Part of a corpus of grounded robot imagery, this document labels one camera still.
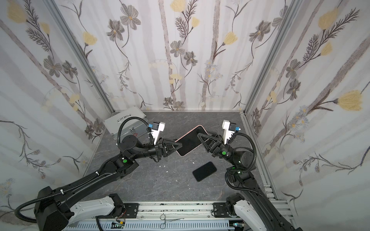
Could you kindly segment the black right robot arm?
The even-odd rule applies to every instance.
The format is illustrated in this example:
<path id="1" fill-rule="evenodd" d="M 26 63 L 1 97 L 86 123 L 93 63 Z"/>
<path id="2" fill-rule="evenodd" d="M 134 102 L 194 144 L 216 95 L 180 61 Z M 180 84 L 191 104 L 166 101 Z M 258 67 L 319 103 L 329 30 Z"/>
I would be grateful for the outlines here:
<path id="1" fill-rule="evenodd" d="M 297 229 L 275 208 L 252 174 L 257 150 L 250 136 L 236 132 L 225 142 L 220 135 L 199 133 L 198 139 L 213 157 L 231 164 L 225 172 L 225 181 L 237 193 L 226 200 L 230 216 L 241 218 L 252 231 Z"/>

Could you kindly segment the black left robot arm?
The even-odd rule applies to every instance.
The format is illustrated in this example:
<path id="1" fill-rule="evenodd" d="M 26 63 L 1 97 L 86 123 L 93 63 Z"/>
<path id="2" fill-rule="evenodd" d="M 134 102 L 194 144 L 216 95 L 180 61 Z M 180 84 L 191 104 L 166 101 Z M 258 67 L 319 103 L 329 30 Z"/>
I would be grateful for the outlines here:
<path id="1" fill-rule="evenodd" d="M 145 124 L 149 143 L 142 144 L 134 135 L 123 138 L 122 129 L 130 119 L 124 120 L 118 129 L 118 155 L 107 159 L 98 170 L 75 182 L 54 190 L 50 187 L 40 190 L 36 199 L 15 209 L 15 216 L 22 221 L 37 224 L 41 231 L 61 231 L 76 217 L 77 213 L 72 208 L 78 202 L 132 173 L 139 166 L 137 159 L 150 158 L 158 163 L 163 157 L 168 157 L 182 147 L 181 143 L 169 139 L 160 138 L 155 141 L 153 125 L 139 117 L 134 116 L 132 119 Z"/>

